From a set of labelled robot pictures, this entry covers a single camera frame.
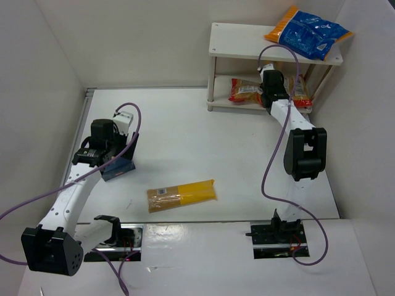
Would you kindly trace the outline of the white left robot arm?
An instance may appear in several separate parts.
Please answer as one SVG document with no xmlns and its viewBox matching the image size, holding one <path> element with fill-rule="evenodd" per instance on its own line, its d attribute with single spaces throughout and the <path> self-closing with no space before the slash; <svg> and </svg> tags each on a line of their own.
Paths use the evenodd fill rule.
<svg viewBox="0 0 395 296">
<path fill-rule="evenodd" d="M 110 181 L 135 169 L 136 141 L 128 141 L 133 116 L 119 112 L 111 119 L 97 119 L 91 134 L 72 159 L 68 188 L 35 228 L 21 236 L 27 265 L 32 271 L 73 276 L 84 256 L 99 244 L 132 248 L 135 234 L 115 216 L 98 215 L 84 231 L 76 232 L 78 219 L 99 181 Z"/>
</svg>

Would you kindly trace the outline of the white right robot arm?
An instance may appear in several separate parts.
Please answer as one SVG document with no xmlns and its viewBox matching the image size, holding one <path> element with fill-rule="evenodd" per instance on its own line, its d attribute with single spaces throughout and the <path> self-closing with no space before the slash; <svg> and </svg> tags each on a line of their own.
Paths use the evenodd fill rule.
<svg viewBox="0 0 395 296">
<path fill-rule="evenodd" d="M 262 79 L 262 105 L 281 124 L 281 134 L 288 137 L 283 156 L 283 166 L 291 181 L 286 200 L 292 202 L 279 211 L 287 222 L 301 218 L 307 191 L 325 169 L 327 133 L 324 128 L 311 124 L 289 101 L 285 78 L 279 70 L 260 69 Z"/>
</svg>

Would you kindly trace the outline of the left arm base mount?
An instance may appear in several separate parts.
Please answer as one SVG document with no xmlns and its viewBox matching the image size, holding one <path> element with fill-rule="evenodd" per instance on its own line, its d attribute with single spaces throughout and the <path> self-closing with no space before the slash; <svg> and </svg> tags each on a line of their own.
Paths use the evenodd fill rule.
<svg viewBox="0 0 395 296">
<path fill-rule="evenodd" d="M 85 262 L 103 261 L 100 253 L 114 262 L 140 261 L 143 225 L 97 220 L 78 225 L 75 240 L 81 242 Z"/>
</svg>

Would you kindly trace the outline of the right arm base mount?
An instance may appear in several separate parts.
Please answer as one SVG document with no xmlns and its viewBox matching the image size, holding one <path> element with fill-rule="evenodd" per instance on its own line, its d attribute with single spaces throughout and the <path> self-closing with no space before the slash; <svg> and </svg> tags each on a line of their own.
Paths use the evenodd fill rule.
<svg viewBox="0 0 395 296">
<path fill-rule="evenodd" d="M 309 257 L 304 226 L 300 219 L 282 220 L 274 211 L 269 223 L 252 223 L 245 234 L 252 241 L 254 259 Z"/>
</svg>

